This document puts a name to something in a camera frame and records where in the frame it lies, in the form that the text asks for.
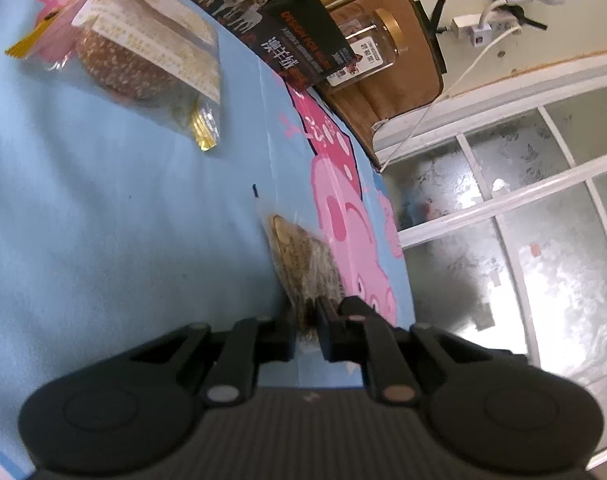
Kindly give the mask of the blue pig cartoon bedsheet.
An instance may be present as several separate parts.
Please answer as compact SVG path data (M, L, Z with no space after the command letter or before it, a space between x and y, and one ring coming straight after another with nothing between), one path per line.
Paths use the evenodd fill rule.
M320 96L290 92L220 32L221 140L200 151L5 55L57 1L0 0L0 479L31 474L17 416L45 382L189 322L279 310L256 198L316 228L315 188L351 197L367 219L348 240L355 291L393 324L414 320L383 179Z

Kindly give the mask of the white framed frosted window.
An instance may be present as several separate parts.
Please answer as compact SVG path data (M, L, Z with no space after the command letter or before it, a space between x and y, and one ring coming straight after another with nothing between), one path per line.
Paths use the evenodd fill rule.
M607 51L389 122L374 141L420 321L587 387L607 463Z

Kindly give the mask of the brown seat cushion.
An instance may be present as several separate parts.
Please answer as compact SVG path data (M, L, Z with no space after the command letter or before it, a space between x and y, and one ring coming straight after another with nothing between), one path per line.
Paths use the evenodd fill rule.
M375 167L381 166L373 145L378 125L435 101L443 90L445 73L435 29L418 1L345 0L327 8L338 24L377 9L389 12L400 29L403 41L396 61L340 90L333 90L328 84L315 87L354 133Z

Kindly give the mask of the nut brittle clear packet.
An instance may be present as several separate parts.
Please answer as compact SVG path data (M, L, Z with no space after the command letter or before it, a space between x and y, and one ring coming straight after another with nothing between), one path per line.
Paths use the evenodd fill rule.
M303 344L319 343L314 300L326 297L337 308L346 288L326 236L302 222L298 214L287 214L265 198L256 198L258 217L270 247L278 276L290 300L296 333Z

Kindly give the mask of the sesame cake clear packet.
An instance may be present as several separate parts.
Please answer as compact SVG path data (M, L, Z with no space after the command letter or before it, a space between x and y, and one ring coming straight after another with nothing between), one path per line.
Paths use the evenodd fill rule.
M38 60L204 152L220 141L218 32L181 0L60 0L4 53Z

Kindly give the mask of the black sheep wool box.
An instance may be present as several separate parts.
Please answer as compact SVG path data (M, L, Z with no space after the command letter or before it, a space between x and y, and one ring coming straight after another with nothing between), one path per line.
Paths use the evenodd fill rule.
M299 91L355 61L320 0L192 1Z

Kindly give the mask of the white power strip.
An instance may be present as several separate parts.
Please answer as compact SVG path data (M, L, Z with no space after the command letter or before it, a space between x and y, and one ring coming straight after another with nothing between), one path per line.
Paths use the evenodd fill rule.
M518 26L518 20L512 13L492 11L486 21L479 24L479 14L456 16L451 21L451 30L457 39L467 39L475 48L487 47L497 35Z

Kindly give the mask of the almond jar gold lid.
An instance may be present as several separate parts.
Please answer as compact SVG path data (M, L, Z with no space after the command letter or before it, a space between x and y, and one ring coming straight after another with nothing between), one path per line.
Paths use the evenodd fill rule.
M407 37L396 18L386 9L361 13L339 24L354 60L326 78L334 93L369 76L387 70L407 51Z

